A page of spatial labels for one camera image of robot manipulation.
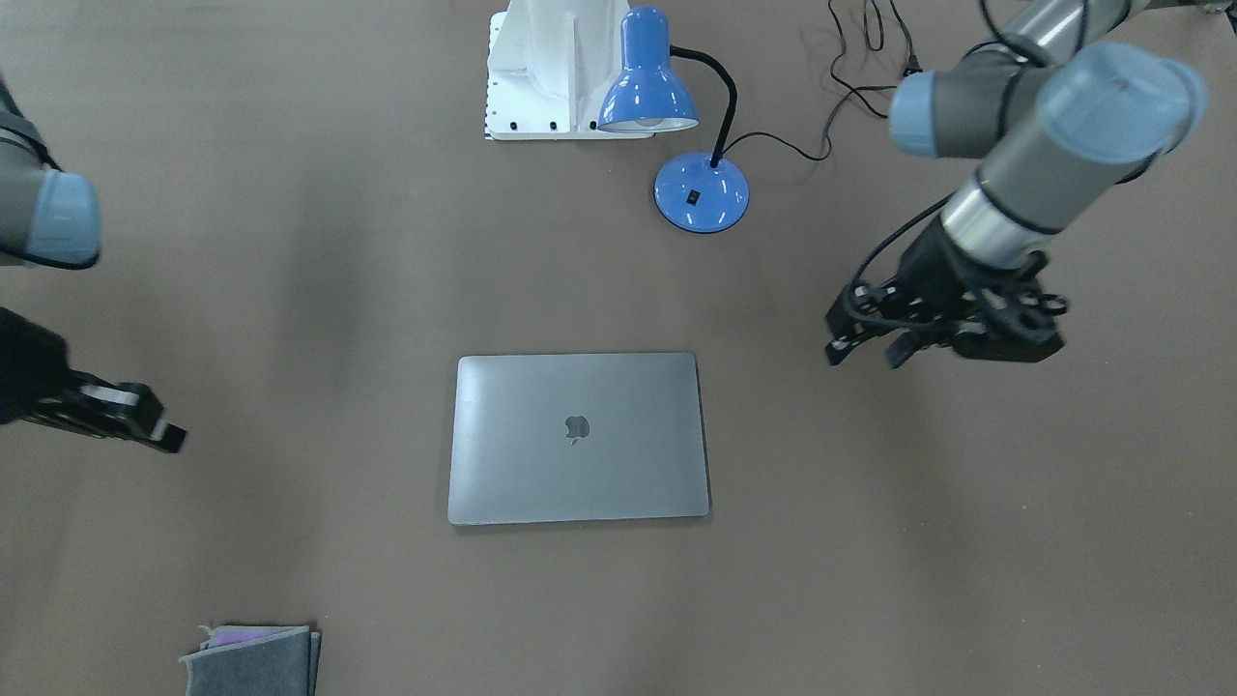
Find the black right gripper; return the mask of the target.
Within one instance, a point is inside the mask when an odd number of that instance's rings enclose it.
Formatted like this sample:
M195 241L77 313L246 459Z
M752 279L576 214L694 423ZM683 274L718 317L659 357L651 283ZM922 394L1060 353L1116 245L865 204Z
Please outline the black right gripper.
M156 423L146 384L113 384L68 363L59 334L1 309L2 423L33 422L93 439L146 439L158 452L181 452L188 431Z

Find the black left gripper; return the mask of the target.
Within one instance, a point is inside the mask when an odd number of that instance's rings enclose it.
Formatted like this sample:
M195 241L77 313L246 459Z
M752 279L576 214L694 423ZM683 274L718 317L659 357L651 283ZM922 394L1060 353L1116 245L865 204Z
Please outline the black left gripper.
M975 292L1037 279L1040 252L1022 252L1012 268L983 263L956 244L941 218L931 218L901 256L896 274L870 292L870 312L829 309L823 323L830 337L823 355L842 363L863 342L903 330L884 347L889 368L929 347L949 347L959 321L975 312Z

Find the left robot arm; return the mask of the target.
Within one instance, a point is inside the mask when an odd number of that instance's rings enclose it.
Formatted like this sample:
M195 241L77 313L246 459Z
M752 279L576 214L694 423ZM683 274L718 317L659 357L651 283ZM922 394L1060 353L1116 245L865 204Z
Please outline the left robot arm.
M913 241L888 279L862 261L828 309L828 362L892 335L884 360L929 347L978 361L1035 363L1064 340L1065 297L1043 289L1047 246L1091 204L1188 141L1209 88L1188 63L1115 43L1149 1L1034 1L950 70L901 82L888 112L903 153L974 159L940 202L877 244Z

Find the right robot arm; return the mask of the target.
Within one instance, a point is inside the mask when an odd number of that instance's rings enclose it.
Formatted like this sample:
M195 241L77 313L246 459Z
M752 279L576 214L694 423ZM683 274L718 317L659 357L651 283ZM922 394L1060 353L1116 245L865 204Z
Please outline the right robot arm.
M101 257L96 189L49 155L9 85L1 98L2 265L92 269ZM181 452L187 436L168 422L148 384L113 384L72 368L66 339L7 308L1 312L1 419L171 454Z

